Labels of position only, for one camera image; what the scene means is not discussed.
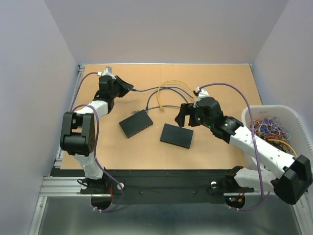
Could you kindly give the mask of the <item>black switch with ports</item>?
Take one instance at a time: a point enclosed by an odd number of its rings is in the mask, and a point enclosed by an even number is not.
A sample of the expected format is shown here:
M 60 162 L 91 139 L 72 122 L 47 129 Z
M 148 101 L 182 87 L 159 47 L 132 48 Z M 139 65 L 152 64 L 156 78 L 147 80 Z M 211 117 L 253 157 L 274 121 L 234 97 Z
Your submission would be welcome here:
M 119 125 L 125 136 L 129 139 L 130 137 L 153 125 L 153 121 L 145 110 L 141 110 L 119 122 Z

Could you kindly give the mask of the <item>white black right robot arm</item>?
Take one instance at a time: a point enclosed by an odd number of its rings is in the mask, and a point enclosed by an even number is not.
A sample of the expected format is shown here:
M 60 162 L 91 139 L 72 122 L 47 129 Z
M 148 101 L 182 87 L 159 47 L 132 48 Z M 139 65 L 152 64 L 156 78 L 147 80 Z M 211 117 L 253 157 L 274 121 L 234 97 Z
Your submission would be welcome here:
M 311 162 L 307 157 L 295 157 L 254 136 L 242 122 L 225 116 L 219 102 L 213 97 L 181 104 L 175 118 L 179 127 L 184 126 L 186 116 L 189 116 L 189 126 L 209 128 L 215 137 L 241 149 L 266 167 L 264 172 L 242 166 L 232 168 L 225 179 L 228 190 L 264 189 L 274 192 L 285 203 L 294 205 L 313 183 Z

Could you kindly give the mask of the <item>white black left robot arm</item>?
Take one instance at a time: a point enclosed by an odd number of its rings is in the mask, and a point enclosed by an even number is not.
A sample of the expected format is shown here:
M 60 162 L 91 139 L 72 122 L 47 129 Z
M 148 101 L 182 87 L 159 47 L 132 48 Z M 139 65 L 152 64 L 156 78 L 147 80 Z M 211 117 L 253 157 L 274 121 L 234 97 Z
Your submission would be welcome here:
M 82 189 L 89 188 L 98 193 L 108 189 L 105 169 L 96 159 L 99 119 L 111 112 L 115 98 L 125 96 L 133 87 L 118 76 L 102 75 L 93 100 L 64 113 L 60 148 L 72 155 L 84 170 L 85 179 L 78 180 Z

